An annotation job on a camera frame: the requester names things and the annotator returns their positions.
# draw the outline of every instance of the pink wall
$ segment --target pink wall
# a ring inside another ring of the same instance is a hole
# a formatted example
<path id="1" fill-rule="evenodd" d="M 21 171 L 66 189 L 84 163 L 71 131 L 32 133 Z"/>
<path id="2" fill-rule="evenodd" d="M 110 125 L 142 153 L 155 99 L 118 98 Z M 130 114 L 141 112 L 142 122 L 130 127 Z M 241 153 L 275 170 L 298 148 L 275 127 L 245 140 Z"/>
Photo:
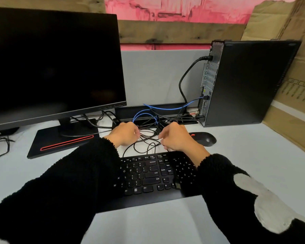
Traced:
<path id="1" fill-rule="evenodd" d="M 106 12 L 118 19 L 246 24 L 264 0 L 105 0 Z M 202 49 L 209 45 L 123 44 L 122 50 Z"/>

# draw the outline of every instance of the monitor stand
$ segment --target monitor stand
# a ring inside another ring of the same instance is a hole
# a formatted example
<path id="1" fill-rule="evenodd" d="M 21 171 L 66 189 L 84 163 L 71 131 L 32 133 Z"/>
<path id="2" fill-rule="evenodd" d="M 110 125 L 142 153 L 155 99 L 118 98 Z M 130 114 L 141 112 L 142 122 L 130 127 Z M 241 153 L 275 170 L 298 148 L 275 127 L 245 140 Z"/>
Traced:
<path id="1" fill-rule="evenodd" d="M 28 152 L 27 158 L 41 157 L 58 151 L 64 151 L 83 145 L 99 136 L 97 127 L 93 127 L 87 120 L 70 122 L 70 118 L 59 119 L 60 126 L 38 130 Z"/>

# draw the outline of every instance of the hand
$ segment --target hand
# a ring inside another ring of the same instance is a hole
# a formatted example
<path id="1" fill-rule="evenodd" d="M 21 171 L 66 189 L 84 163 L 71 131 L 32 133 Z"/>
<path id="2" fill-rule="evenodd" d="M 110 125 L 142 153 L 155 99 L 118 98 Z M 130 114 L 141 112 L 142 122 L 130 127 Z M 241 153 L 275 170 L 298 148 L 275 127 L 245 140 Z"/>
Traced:
<path id="1" fill-rule="evenodd" d="M 191 137 L 185 126 L 179 125 L 177 122 L 172 122 L 165 127 L 158 138 L 162 139 L 160 142 L 165 149 L 171 148 L 175 151 L 184 152 L 196 167 L 198 167 L 201 161 L 207 156 L 210 156 L 210 153 L 204 146 L 198 144 Z"/>
<path id="2" fill-rule="evenodd" d="M 165 149 L 171 148 L 174 151 L 184 151 L 189 143 L 195 142 L 187 132 L 184 125 L 172 122 L 166 126 L 158 136 Z"/>
<path id="3" fill-rule="evenodd" d="M 118 148 L 120 145 L 132 145 L 139 139 L 139 137 L 139 128 L 133 122 L 121 122 L 104 138 L 111 141 L 115 148 Z"/>

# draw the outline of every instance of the black keyboard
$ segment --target black keyboard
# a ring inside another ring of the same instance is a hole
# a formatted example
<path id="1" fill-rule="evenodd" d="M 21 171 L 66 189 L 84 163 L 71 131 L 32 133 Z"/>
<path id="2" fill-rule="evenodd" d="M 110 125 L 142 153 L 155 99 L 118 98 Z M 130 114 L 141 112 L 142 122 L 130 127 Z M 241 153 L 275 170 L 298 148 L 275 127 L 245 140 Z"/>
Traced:
<path id="1" fill-rule="evenodd" d="M 180 151 L 121 158 L 115 199 L 98 212 L 199 195 L 197 170 Z"/>

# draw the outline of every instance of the red accent stripe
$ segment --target red accent stripe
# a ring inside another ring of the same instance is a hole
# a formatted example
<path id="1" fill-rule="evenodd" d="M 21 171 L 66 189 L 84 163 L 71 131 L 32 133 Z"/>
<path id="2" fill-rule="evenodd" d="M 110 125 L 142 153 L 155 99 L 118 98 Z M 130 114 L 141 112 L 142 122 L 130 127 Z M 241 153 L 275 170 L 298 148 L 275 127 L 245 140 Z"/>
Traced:
<path id="1" fill-rule="evenodd" d="M 69 140 L 69 141 L 62 142 L 62 143 L 57 143 L 57 144 L 54 144 L 54 145 L 45 146 L 45 147 L 42 147 L 40 149 L 40 151 L 45 151 L 45 150 L 56 148 L 56 147 L 59 147 L 59 146 L 76 143 L 76 142 L 83 141 L 83 140 L 86 140 L 86 139 L 92 139 L 93 137 L 94 137 L 93 135 L 89 135 L 89 136 L 81 137 L 81 138 L 78 138 L 78 139 L 72 139 L 72 140 Z"/>

